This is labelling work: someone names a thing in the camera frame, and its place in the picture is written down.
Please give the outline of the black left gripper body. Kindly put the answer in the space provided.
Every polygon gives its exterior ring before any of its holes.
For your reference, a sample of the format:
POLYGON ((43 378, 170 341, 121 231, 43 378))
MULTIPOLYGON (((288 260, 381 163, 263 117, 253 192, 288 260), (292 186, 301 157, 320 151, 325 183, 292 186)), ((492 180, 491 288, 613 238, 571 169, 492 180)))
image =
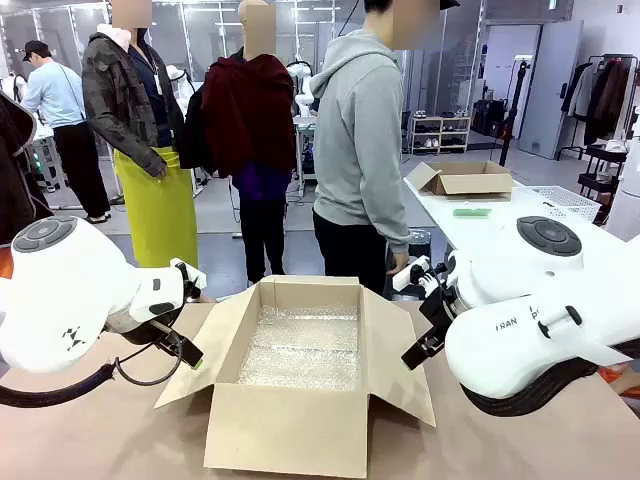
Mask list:
POLYGON ((108 316, 107 331, 123 336, 134 345, 153 343, 162 335, 149 321, 139 322, 126 310, 108 316))

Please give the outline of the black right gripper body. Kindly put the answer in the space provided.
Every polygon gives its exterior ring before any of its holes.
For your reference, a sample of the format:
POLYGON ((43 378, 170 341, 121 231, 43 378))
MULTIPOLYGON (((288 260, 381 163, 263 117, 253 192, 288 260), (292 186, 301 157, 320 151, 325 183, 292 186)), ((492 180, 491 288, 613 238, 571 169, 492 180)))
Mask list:
POLYGON ((431 327, 421 340, 443 340, 453 320, 469 309, 455 283, 446 286, 443 282, 422 282, 425 299, 419 307, 420 313, 431 327))

